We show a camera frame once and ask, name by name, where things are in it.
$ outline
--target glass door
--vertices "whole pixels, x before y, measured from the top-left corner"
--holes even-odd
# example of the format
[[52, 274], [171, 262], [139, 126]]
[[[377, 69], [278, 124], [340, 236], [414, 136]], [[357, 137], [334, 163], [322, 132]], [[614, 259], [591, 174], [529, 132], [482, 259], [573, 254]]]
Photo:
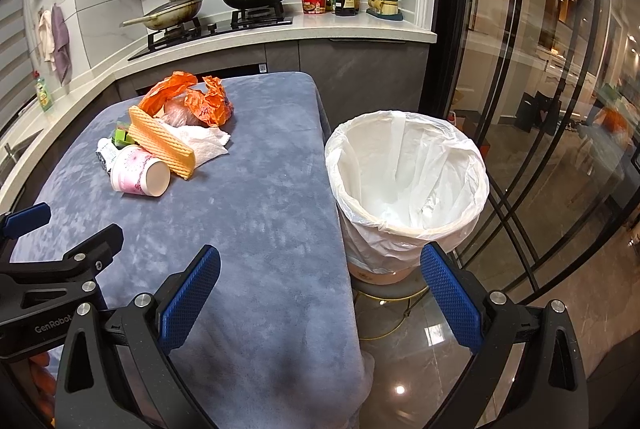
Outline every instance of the glass door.
[[640, 0], [469, 2], [450, 110], [491, 194], [458, 253], [487, 289], [524, 300], [640, 200]]

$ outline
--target pan handle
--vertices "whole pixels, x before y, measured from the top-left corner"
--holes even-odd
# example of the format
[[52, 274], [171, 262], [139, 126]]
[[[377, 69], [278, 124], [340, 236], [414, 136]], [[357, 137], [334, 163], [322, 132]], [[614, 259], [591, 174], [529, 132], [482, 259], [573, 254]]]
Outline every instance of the pan handle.
[[153, 16], [141, 16], [140, 18], [127, 19], [127, 21], [123, 21], [120, 26], [123, 27], [129, 26], [130, 24], [144, 23], [145, 21], [148, 21], [152, 18]]

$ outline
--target white tissue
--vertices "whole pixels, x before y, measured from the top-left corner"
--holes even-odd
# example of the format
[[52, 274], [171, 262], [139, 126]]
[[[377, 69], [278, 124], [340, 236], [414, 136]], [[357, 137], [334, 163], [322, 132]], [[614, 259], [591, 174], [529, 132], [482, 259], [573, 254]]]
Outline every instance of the white tissue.
[[180, 139], [193, 149], [196, 155], [196, 167], [221, 154], [228, 153], [225, 149], [225, 144], [231, 136], [219, 128], [203, 128], [202, 126], [180, 126], [180, 128], [174, 128], [160, 119], [156, 120], [175, 138]]

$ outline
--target white plastic bag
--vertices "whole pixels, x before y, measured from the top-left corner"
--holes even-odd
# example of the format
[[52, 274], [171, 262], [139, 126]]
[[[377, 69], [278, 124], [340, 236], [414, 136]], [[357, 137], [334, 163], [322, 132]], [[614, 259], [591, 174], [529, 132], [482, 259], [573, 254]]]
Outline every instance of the white plastic bag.
[[204, 164], [207, 160], [228, 153], [225, 145], [231, 135], [215, 126], [211, 128], [203, 128], [202, 126], [180, 126], [180, 128], [174, 128], [160, 119], [156, 120], [175, 138], [180, 139], [193, 149], [193, 154], [196, 157], [196, 167]]
[[472, 231], [489, 194], [476, 145], [445, 120], [375, 112], [336, 128], [324, 149], [350, 263], [389, 274], [449, 252]]

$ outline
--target tiled floor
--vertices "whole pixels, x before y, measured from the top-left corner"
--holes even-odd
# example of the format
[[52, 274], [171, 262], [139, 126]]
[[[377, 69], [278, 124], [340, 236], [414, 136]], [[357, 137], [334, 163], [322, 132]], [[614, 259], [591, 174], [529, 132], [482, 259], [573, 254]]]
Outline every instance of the tiled floor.
[[[487, 165], [496, 181], [504, 185], [503, 189], [526, 154], [529, 136], [507, 126], [492, 140], [490, 157], [494, 159], [490, 158]], [[543, 144], [548, 145], [549, 139], [545, 135]], [[538, 255], [544, 254], [570, 228], [597, 194], [597, 182], [579, 164], [576, 167], [578, 144], [577, 135], [563, 136], [538, 183], [518, 209]], [[527, 174], [532, 174], [541, 156], [536, 155], [522, 182], [528, 180]], [[481, 222], [488, 216], [488, 209], [482, 213]], [[544, 284], [582, 253], [609, 216], [606, 206], [598, 207], [574, 239], [537, 271], [538, 282]], [[477, 246], [491, 230], [486, 231]], [[524, 246], [523, 239], [517, 237]], [[609, 348], [640, 330], [640, 256], [627, 245], [628, 239], [628, 233], [621, 229], [585, 265], [534, 303], [545, 305], [558, 298], [567, 305], [587, 374], [596, 368]], [[488, 289], [502, 288], [522, 273], [504, 231], [469, 269]], [[524, 282], [510, 292], [510, 297], [522, 300], [531, 292], [528, 282]], [[391, 329], [405, 306], [405, 302], [380, 305], [378, 301], [358, 299], [356, 319], [360, 336], [372, 337]], [[414, 308], [398, 330], [377, 341], [363, 341], [361, 347], [376, 361], [372, 391], [360, 412], [362, 429], [423, 427], [455, 384], [470, 355], [468, 349], [457, 344], [430, 295]], [[482, 423], [494, 419], [499, 412], [521, 354], [522, 345], [514, 346]]]

